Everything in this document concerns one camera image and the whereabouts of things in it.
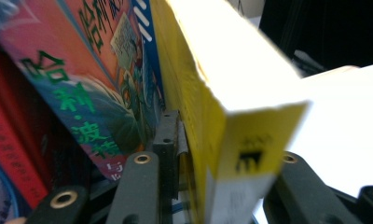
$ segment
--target book cover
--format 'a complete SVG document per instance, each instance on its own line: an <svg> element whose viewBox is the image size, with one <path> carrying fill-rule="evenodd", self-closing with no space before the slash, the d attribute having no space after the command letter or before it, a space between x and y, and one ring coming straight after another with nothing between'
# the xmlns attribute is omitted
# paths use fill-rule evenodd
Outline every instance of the book cover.
<svg viewBox="0 0 373 224"><path fill-rule="evenodd" d="M57 187L89 186L90 160L1 49L0 166L32 208Z"/></svg>
<svg viewBox="0 0 373 224"><path fill-rule="evenodd" d="M191 221L248 223L309 104L297 70L224 0L151 8L166 107L180 110L193 159Z"/></svg>
<svg viewBox="0 0 373 224"><path fill-rule="evenodd" d="M0 43L108 179L161 111L130 1L0 3Z"/></svg>

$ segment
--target yellow cover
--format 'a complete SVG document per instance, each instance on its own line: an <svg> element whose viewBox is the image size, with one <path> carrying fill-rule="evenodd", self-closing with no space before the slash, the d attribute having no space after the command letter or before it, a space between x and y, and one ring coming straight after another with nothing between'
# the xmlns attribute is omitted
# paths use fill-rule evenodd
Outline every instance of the yellow cover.
<svg viewBox="0 0 373 224"><path fill-rule="evenodd" d="M192 222L248 223L307 105L300 77L225 0L151 8L166 106L180 110L193 157Z"/></svg>

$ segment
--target book title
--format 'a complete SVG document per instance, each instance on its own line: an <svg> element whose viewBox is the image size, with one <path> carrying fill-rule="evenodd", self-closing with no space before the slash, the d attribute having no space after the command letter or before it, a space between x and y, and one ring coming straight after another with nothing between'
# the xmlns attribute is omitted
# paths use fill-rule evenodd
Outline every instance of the book title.
<svg viewBox="0 0 373 224"><path fill-rule="evenodd" d="M30 58L22 59L21 63L27 69L28 74L35 80L47 78L54 85L70 80L64 70L64 60L55 58L43 50L38 51L37 63ZM86 108L85 111L88 110L91 114L96 113L93 102L80 81L72 89L59 87L52 93L54 98L61 102L60 110L73 112L76 120L83 120L83 115L78 113L77 110L80 106L84 106ZM115 156L120 154L116 143L109 140L112 138L101 134L98 123L87 120L80 123L82 123L81 126L71 127L74 136L78 136L77 141L79 144L91 145L92 152L103 159L106 158L106 155Z"/></svg>
<svg viewBox="0 0 373 224"><path fill-rule="evenodd" d="M102 53L101 49L104 45L101 32L107 33L107 29L109 29L112 34L114 33L110 18L105 10L107 1L93 0L89 4L86 0L82 2L83 7L78 11L79 18L84 28L85 35L90 42L90 46L96 49L100 54ZM108 0L112 20L117 17L122 5L123 0Z"/></svg>
<svg viewBox="0 0 373 224"><path fill-rule="evenodd" d="M266 148L272 145L272 143L273 137L267 133L246 136L242 141L242 148L240 149L239 159L236 164L237 173L242 171L242 167L246 173L251 172L251 170L258 171L262 156L267 151Z"/></svg>

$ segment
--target colorful book cover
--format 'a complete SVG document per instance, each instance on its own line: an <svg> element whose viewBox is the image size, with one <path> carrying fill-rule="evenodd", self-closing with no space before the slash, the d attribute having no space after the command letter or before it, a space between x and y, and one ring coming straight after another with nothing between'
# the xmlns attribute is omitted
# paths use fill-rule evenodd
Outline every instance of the colorful book cover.
<svg viewBox="0 0 373 224"><path fill-rule="evenodd" d="M91 162L0 49L0 166L34 207L64 185L89 187Z"/></svg>
<svg viewBox="0 0 373 224"><path fill-rule="evenodd" d="M161 99L130 1L0 2L0 42L109 179L155 133Z"/></svg>

